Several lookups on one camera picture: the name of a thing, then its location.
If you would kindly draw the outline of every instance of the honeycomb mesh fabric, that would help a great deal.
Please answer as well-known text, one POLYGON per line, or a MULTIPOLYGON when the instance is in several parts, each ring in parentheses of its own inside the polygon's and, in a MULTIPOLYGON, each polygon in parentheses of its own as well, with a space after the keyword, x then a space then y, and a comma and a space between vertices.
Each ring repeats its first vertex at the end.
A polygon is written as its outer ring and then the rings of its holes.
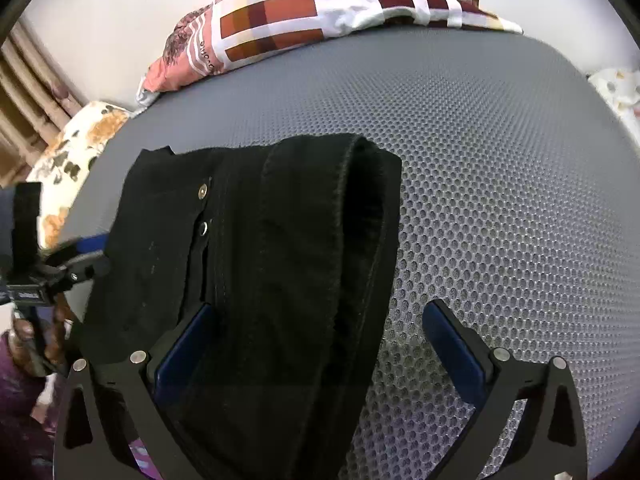
MULTIPOLYGON (((336 132, 363 134, 403 163, 389 316, 340 478, 424 478, 469 420, 420 328, 434 297, 490 346, 539 362, 564 356, 590 476, 606 468, 640 418, 640 166, 604 102, 544 44, 390 28, 211 78, 126 124, 65 235, 110 226, 140 148, 336 132)), ((523 406, 486 474, 499 468, 523 406)))

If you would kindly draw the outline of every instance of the plaid blanket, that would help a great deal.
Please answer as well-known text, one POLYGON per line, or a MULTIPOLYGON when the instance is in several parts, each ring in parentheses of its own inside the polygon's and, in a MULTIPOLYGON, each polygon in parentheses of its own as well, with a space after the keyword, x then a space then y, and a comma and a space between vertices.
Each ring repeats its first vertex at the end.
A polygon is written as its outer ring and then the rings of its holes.
POLYGON ((478 0, 214 0, 187 14, 149 67, 137 101, 307 43, 385 23, 522 33, 478 0))

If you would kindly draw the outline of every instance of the folded black garment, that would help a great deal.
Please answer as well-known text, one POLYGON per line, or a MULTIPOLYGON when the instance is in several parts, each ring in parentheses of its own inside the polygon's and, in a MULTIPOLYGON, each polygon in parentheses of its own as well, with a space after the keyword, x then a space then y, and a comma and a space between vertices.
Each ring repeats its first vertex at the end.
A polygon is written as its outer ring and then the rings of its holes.
POLYGON ((400 160, 354 135, 142 152, 81 333, 119 362, 211 304, 215 329, 164 411, 204 478, 334 478, 378 354, 400 160))

